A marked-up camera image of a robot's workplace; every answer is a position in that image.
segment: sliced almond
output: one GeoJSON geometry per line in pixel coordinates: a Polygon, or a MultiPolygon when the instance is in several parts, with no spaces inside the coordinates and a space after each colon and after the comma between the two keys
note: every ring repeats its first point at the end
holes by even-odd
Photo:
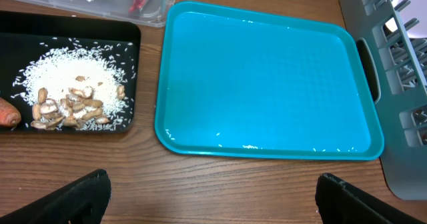
{"type": "Polygon", "coordinates": [[[82,127],[84,127],[86,124],[86,121],[82,120],[82,119],[78,119],[77,120],[77,129],[81,129],[82,127]]]}
{"type": "Polygon", "coordinates": [[[46,123],[42,123],[41,121],[32,121],[31,126],[37,129],[46,129],[46,123]]]}
{"type": "Polygon", "coordinates": [[[90,98],[93,94],[93,87],[85,87],[83,88],[83,96],[82,98],[90,98]]]}
{"type": "Polygon", "coordinates": [[[84,99],[83,104],[89,107],[102,107],[103,103],[100,100],[84,99]]]}
{"type": "Polygon", "coordinates": [[[76,81],[86,81],[86,78],[84,76],[78,76],[75,78],[76,81]]]}
{"type": "Polygon", "coordinates": [[[86,105],[83,104],[83,103],[76,103],[73,106],[73,111],[74,112],[79,112],[79,111],[83,110],[85,107],[86,107],[86,105]]]}
{"type": "Polygon", "coordinates": [[[45,103],[50,105],[56,105],[56,101],[53,100],[52,98],[46,98],[45,103]]]}
{"type": "Polygon", "coordinates": [[[62,122],[62,120],[64,120],[65,117],[58,117],[53,121],[50,121],[46,124],[46,128],[51,128],[51,127],[56,127],[58,126],[58,124],[60,124],[62,122]]]}
{"type": "Polygon", "coordinates": [[[65,98],[67,98],[67,100],[69,100],[70,102],[76,101],[77,100],[77,96],[73,95],[73,94],[66,94],[65,98]]]}
{"type": "Polygon", "coordinates": [[[56,104],[43,103],[40,105],[41,114],[49,114],[56,111],[58,111],[58,107],[56,106],[56,104]]]}
{"type": "Polygon", "coordinates": [[[77,120],[73,115],[70,115],[69,117],[65,118],[63,125],[67,127],[74,127],[77,126],[77,120]]]}
{"type": "Polygon", "coordinates": [[[67,100],[65,98],[62,98],[61,100],[59,100],[59,103],[61,104],[62,108],[69,107],[68,103],[67,103],[67,100]]]}
{"type": "Polygon", "coordinates": [[[118,86],[116,92],[117,92],[117,98],[119,100],[123,100],[123,98],[125,98],[125,86],[123,85],[118,86]]]}
{"type": "Polygon", "coordinates": [[[39,96],[37,98],[37,100],[39,101],[40,104],[44,103],[46,101],[47,98],[47,90],[46,88],[40,88],[39,90],[39,96]]]}
{"type": "Polygon", "coordinates": [[[78,90],[76,88],[68,88],[68,91],[73,95],[76,95],[78,97],[83,97],[83,91],[82,90],[78,90]]]}
{"type": "Polygon", "coordinates": [[[97,124],[106,124],[109,123],[109,119],[106,116],[98,117],[95,121],[97,124]]]}
{"type": "Polygon", "coordinates": [[[36,121],[40,121],[41,114],[40,114],[40,104],[34,104],[33,106],[33,119],[36,121]]]}
{"type": "Polygon", "coordinates": [[[72,100],[70,100],[68,98],[66,98],[65,100],[67,102],[67,106],[69,106],[69,107],[73,107],[74,106],[74,101],[72,101],[72,100]]]}
{"type": "Polygon", "coordinates": [[[43,117],[46,118],[47,120],[50,120],[50,119],[56,119],[56,118],[62,117],[62,115],[59,114],[58,112],[53,112],[53,113],[43,114],[43,117]]]}
{"type": "Polygon", "coordinates": [[[97,108],[97,109],[96,109],[96,110],[94,110],[94,111],[90,111],[90,112],[88,112],[88,113],[84,114],[81,118],[82,118],[83,120],[85,120],[85,121],[88,121],[88,120],[90,120],[90,119],[92,119],[92,118],[94,118],[94,117],[97,117],[97,116],[99,116],[99,115],[102,115],[102,113],[103,113],[103,109],[102,109],[102,108],[97,108]]]}

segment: plastic container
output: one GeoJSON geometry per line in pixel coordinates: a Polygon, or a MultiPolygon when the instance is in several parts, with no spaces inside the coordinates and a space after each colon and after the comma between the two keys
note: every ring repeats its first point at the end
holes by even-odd
{"type": "Polygon", "coordinates": [[[17,0],[32,4],[75,11],[98,17],[130,21],[139,25],[163,27],[175,0],[148,0],[141,12],[129,13],[133,0],[17,0]]]}
{"type": "Polygon", "coordinates": [[[168,14],[155,131],[181,154],[366,161],[384,148],[344,29],[191,1],[168,14]]]}

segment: orange vegetable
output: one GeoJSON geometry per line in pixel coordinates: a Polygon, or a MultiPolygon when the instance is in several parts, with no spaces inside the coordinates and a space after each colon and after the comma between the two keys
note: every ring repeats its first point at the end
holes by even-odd
{"type": "Polygon", "coordinates": [[[14,127],[21,122],[19,111],[0,97],[0,127],[14,127]]]}

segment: wood grain surface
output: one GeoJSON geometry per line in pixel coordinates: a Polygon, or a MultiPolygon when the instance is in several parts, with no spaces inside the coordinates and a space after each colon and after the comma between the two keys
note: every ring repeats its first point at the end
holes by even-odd
{"type": "MultiPolygon", "coordinates": [[[[338,0],[197,1],[344,26],[338,0]]],[[[10,0],[0,0],[0,9],[87,17],[10,0]]],[[[427,202],[393,196],[379,160],[232,159],[176,155],[165,149],[153,131],[164,29],[140,28],[136,116],[131,130],[121,135],[0,135],[0,216],[104,168],[113,187],[103,218],[109,224],[321,223],[314,193],[317,178],[324,172],[427,221],[427,202]]]]}

